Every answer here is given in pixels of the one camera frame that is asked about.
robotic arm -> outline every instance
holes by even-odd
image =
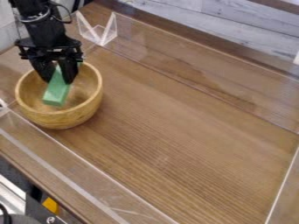
[[[53,61],[59,65],[65,83],[70,84],[78,73],[82,61],[79,42],[65,35],[63,24],[57,7],[62,5],[50,0],[9,0],[19,12],[19,21],[29,38],[15,40],[21,59],[29,60],[42,80],[49,82],[54,71]]]

bowl rim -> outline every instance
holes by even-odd
[[[19,97],[19,86],[21,86],[21,83],[22,83],[23,79],[26,78],[26,76],[34,71],[34,70],[31,69],[30,71],[27,71],[27,72],[22,75],[22,77],[18,79],[18,81],[17,81],[17,83],[15,83],[15,86],[14,86],[14,98],[15,98],[15,101],[17,101],[17,103],[19,104],[19,106],[21,106],[25,110],[33,112],[34,114],[47,115],[47,116],[50,116],[50,115],[66,114],[66,113],[69,113],[69,112],[71,112],[71,111],[74,111],[74,110],[77,110],[77,109],[85,107],[85,105],[86,105],[90,101],[93,101],[93,99],[97,97],[97,95],[98,95],[98,93],[99,93],[99,90],[101,90],[101,88],[102,88],[102,80],[101,80],[101,75],[99,75],[98,70],[97,70],[97,69],[95,69],[87,62],[83,61],[83,62],[81,63],[81,65],[89,67],[89,68],[94,71],[94,74],[95,74],[95,76],[97,76],[97,82],[98,82],[98,85],[97,85],[97,88],[95,88],[94,93],[90,95],[90,97],[89,97],[81,104],[78,104],[78,105],[74,106],[73,108],[67,108],[67,109],[63,109],[63,110],[59,110],[59,111],[51,111],[51,112],[41,112],[41,111],[38,111],[38,110],[30,108],[30,107],[23,103],[23,100],[22,100],[22,98]]]

green sponge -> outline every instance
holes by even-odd
[[[55,107],[62,106],[69,90],[70,84],[65,84],[61,76],[61,68],[59,66],[55,66],[55,70],[41,98],[42,103]]]

wooden table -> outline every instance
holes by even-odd
[[[262,4],[281,11],[299,14],[299,1],[297,0],[248,0],[249,2]]]
[[[91,23],[107,19],[99,2],[81,10]],[[138,24],[131,25],[135,41]],[[103,100],[82,125],[43,129],[45,136],[17,115],[3,115],[1,156],[86,223],[264,223],[297,147],[297,81],[162,32],[141,32],[146,45],[134,46],[135,53],[146,52],[141,64],[119,56],[133,49],[123,36],[118,53],[113,47],[89,51],[86,62],[102,75]],[[170,57],[172,51],[180,58]],[[29,65],[11,49],[0,56],[0,67],[0,97],[11,102]],[[224,75],[218,86],[210,82],[217,75]],[[244,81],[236,84],[238,77]],[[250,98],[262,101],[246,104]],[[10,109],[18,113],[14,104]],[[121,185],[125,200],[117,207],[109,205],[117,203],[113,194],[101,203],[110,195],[102,183],[114,183],[105,175]],[[140,197],[138,206],[126,190]]]

wooden bowl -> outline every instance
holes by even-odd
[[[102,96],[98,70],[86,62],[78,67],[78,75],[70,84],[61,107],[42,103],[46,83],[31,70],[17,81],[14,97],[23,116],[47,129],[66,129],[83,123],[95,113]]]

